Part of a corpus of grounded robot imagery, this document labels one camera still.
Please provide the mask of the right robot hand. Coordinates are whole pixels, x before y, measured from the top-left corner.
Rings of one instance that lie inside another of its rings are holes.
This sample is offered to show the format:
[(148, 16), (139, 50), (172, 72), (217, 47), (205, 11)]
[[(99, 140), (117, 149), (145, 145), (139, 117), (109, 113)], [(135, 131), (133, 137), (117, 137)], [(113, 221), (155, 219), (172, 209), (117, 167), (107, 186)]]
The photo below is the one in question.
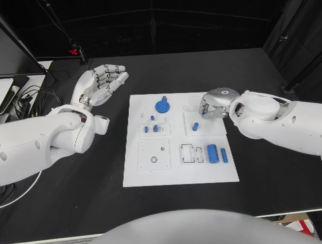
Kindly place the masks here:
[(230, 104), (238, 96), (238, 92), (227, 87), (209, 90), (202, 95), (198, 106), (198, 113), (202, 119), (211, 117), (225, 118), (228, 115)]

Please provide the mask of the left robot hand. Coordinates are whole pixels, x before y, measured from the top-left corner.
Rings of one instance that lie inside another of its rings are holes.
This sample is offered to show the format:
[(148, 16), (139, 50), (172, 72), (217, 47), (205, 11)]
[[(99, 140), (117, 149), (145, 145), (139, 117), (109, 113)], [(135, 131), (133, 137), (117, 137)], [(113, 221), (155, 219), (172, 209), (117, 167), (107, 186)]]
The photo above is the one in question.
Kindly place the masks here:
[(70, 105), (86, 111), (100, 106), (129, 77), (125, 69), (119, 65), (100, 65), (84, 71), (74, 85)]

